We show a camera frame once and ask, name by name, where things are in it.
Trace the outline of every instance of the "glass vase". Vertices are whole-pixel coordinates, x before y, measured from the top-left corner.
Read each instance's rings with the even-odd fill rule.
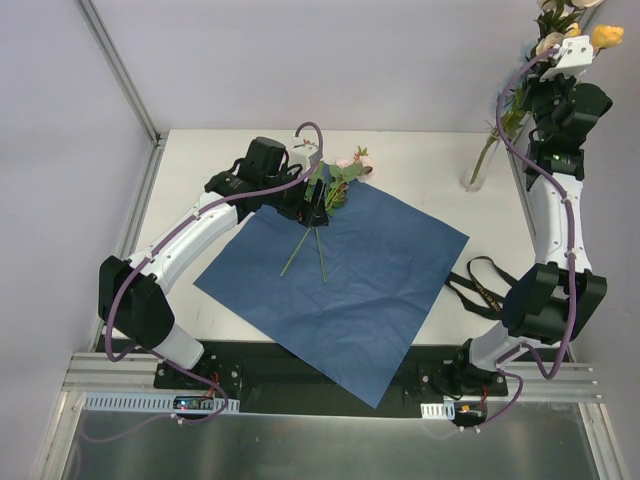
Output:
[[[460,183],[467,192],[477,192],[484,185],[493,158],[498,152],[500,140],[492,132],[485,143],[476,163],[471,165],[462,175]]]

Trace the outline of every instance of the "green stem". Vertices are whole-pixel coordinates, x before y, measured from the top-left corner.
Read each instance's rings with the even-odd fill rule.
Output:
[[[322,246],[320,245],[320,231],[318,228],[314,228],[316,231],[316,239],[318,240],[318,253],[320,254],[320,269],[322,270],[322,281],[327,283],[327,274],[324,270],[324,257],[322,256]]]
[[[329,192],[329,195],[327,195],[327,198],[324,201],[324,208],[325,210],[329,210],[331,208],[331,205],[333,205],[333,199],[336,197],[336,195],[338,194],[338,188],[331,190]]]
[[[300,240],[300,243],[298,243],[298,246],[296,247],[296,249],[293,251],[293,253],[291,254],[291,256],[289,257],[289,261],[287,262],[287,264],[284,266],[284,268],[282,269],[282,272],[280,272],[280,276],[283,277],[285,272],[287,271],[287,269],[289,268],[289,265],[291,265],[291,262],[293,262],[293,259],[296,257],[296,255],[298,254],[298,252],[300,251],[300,248],[302,247],[302,244],[304,243],[305,239],[307,238],[307,235],[309,235],[309,232],[311,231],[310,228],[307,228],[307,231],[304,233],[304,237],[302,237],[302,240]]]
[[[489,152],[489,148],[493,145],[494,142],[498,140],[498,129],[494,128],[491,130],[489,134],[489,138],[487,138],[487,143],[484,144],[484,148],[480,152],[480,158],[478,158],[478,163],[476,163],[476,168],[473,170],[473,174],[471,175],[471,181],[469,182],[473,185],[480,174],[480,168],[482,168],[482,163],[484,162],[484,157],[487,156],[487,152]]]

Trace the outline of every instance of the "white wall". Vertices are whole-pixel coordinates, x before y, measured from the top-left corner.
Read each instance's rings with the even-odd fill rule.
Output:
[[[614,102],[585,145],[582,212],[589,259],[609,291],[576,346],[580,360],[598,367],[631,478],[640,478],[640,2],[606,0],[596,21],[627,32],[585,76]]]
[[[0,4],[0,478],[28,478],[149,154],[71,0]]]
[[[96,0],[158,128],[486,130],[535,0]]]

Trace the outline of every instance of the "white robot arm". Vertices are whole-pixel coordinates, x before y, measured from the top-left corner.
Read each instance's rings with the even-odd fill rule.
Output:
[[[575,258],[578,297],[571,339],[580,333],[606,293],[606,279],[591,273],[582,240],[584,151],[580,146],[612,102],[595,85],[576,81],[575,75],[593,58],[588,36],[565,39],[552,58],[551,63],[538,64],[525,82],[524,106],[532,113],[538,135],[537,140],[529,137],[528,157],[566,192],[574,219],[570,226],[557,186],[526,168],[536,264],[507,295],[501,323],[466,344],[458,376],[466,369],[471,376],[484,375],[488,380],[492,378],[488,372],[494,374],[501,364],[528,349],[519,346],[553,345],[563,338],[569,311],[567,252]],[[573,242],[569,241],[570,231]]]
[[[230,171],[215,175],[193,206],[158,239],[124,261],[116,257],[105,260],[100,268],[100,317],[108,321],[124,280],[142,267],[116,305],[114,326],[143,348],[192,369],[204,348],[175,323],[166,295],[213,241],[263,205],[270,205],[305,226],[326,225],[321,179],[311,187],[305,181],[269,193],[274,187],[291,184],[303,170],[309,171],[320,156],[319,146],[304,143],[297,136],[290,152],[278,142],[256,138],[246,157],[237,160]],[[265,195],[231,200],[247,192],[262,191]],[[226,197],[230,199],[228,203],[224,201]],[[219,205],[211,208],[215,202]]]

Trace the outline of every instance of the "white tabletop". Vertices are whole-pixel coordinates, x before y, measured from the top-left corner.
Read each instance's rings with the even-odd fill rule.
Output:
[[[182,215],[202,193],[204,184],[243,157],[256,136],[291,146],[290,131],[172,130],[145,215],[138,248],[148,245]],[[305,131],[306,138],[315,133]],[[368,147],[375,166],[371,185],[432,215],[468,235],[469,242],[454,271],[465,274],[466,262],[489,255],[519,277],[534,260],[520,197],[504,149],[495,157],[480,192],[460,186],[462,173],[486,140],[483,134],[326,131],[324,160],[351,157],[358,145]],[[214,242],[187,268],[168,295],[176,321],[202,340],[271,341],[245,320],[193,285],[242,226]],[[474,264],[484,285],[498,293],[507,286],[485,262]],[[466,292],[481,303],[479,296]],[[494,322],[469,313],[443,288],[414,345],[460,344],[482,335]]]

